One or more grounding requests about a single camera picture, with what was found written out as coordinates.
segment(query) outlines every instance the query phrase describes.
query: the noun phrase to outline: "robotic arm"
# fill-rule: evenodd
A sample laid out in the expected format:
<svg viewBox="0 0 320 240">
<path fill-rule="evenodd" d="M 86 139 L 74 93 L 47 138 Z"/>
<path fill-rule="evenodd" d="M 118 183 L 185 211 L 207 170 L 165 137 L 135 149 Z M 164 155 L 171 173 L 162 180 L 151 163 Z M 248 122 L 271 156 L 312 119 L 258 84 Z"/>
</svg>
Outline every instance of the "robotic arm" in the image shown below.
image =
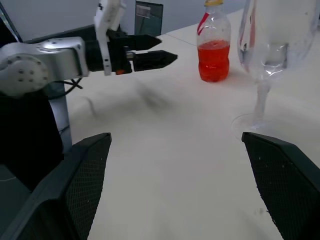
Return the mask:
<svg viewBox="0 0 320 240">
<path fill-rule="evenodd" d="M 164 68 L 177 59 L 166 51 L 134 54 L 148 50 L 161 40 L 148 35 L 127 36 L 116 31 L 125 12 L 123 0 L 101 0 L 94 25 L 96 39 L 53 38 L 36 44 L 10 43 L 0 49 L 0 92 L 19 97 L 36 92 L 51 82 L 89 76 L 89 71 L 128 74 Z"/>
</svg>

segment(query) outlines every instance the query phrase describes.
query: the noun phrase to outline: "plastic bottle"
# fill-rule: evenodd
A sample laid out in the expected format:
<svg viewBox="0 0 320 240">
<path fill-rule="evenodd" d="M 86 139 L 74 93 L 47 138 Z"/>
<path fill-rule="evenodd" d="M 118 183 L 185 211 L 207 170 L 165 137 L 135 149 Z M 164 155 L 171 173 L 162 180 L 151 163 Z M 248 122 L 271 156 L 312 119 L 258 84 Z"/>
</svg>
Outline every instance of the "plastic bottle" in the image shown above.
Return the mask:
<svg viewBox="0 0 320 240">
<path fill-rule="evenodd" d="M 199 73 L 206 82 L 219 82 L 229 73 L 231 24 L 222 12 L 223 0 L 206 0 L 205 14 L 197 28 Z"/>
</svg>

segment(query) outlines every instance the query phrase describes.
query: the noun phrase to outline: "glass stem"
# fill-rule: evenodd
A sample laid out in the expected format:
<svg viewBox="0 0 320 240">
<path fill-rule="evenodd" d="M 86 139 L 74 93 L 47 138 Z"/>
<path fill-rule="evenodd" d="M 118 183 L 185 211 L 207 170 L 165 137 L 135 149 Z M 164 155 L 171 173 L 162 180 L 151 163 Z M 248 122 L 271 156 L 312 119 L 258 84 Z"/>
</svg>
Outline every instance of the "glass stem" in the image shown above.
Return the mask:
<svg viewBox="0 0 320 240">
<path fill-rule="evenodd" d="M 270 92 L 270 89 L 271 89 L 270 80 L 258 81 L 257 99 L 256 99 L 256 104 L 253 112 L 253 122 L 252 122 L 253 129 L 258 129 L 265 125 L 264 115 L 265 115 L 267 97 L 268 97 L 268 93 Z"/>
</svg>

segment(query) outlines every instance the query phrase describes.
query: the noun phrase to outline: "glass base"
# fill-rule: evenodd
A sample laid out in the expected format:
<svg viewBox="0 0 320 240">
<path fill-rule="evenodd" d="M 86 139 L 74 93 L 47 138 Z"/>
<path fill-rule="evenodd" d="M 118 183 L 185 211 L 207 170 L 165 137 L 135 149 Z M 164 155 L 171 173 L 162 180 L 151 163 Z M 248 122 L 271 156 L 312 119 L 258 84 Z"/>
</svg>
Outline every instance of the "glass base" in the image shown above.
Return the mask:
<svg viewBox="0 0 320 240">
<path fill-rule="evenodd" d="M 266 128 L 266 125 L 268 125 L 268 123 L 268 120 L 264 120 L 262 123 L 254 124 L 254 115 L 252 113 L 244 114 L 238 116 L 232 122 L 232 132 L 234 136 L 241 141 L 242 135 L 245 132 L 264 134 L 264 129 Z"/>
</svg>

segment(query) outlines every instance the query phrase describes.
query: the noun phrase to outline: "bottle label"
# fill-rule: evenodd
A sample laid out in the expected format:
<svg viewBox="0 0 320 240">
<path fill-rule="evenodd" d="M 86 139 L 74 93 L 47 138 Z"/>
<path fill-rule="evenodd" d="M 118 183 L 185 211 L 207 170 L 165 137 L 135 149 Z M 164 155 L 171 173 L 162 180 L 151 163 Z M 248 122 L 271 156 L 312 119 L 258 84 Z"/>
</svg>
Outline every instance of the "bottle label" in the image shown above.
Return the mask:
<svg viewBox="0 0 320 240">
<path fill-rule="evenodd" d="M 206 13 L 204 14 L 201 22 L 199 23 L 198 29 L 197 29 L 197 31 L 196 31 L 198 35 L 200 35 L 201 32 L 204 30 L 204 23 L 205 23 L 205 21 L 207 20 L 208 17 L 209 17 L 209 13 L 206 12 Z"/>
</svg>

